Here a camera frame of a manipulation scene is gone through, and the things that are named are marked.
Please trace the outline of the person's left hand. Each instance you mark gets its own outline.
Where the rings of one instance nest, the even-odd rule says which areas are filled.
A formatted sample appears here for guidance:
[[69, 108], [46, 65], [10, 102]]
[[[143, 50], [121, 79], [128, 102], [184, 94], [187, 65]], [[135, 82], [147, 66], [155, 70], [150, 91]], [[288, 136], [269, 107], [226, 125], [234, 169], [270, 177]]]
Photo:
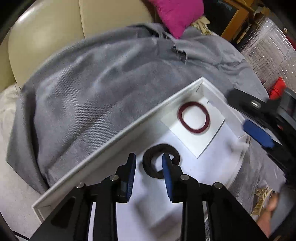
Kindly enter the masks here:
[[256, 221], [259, 228], [263, 231], [263, 233], [267, 237], [270, 237], [271, 235], [270, 222], [271, 222], [273, 213], [278, 206], [278, 199], [279, 199], [279, 194], [273, 191], [272, 195], [269, 198], [266, 208], [262, 211], [262, 213], [260, 214], [259, 218]]

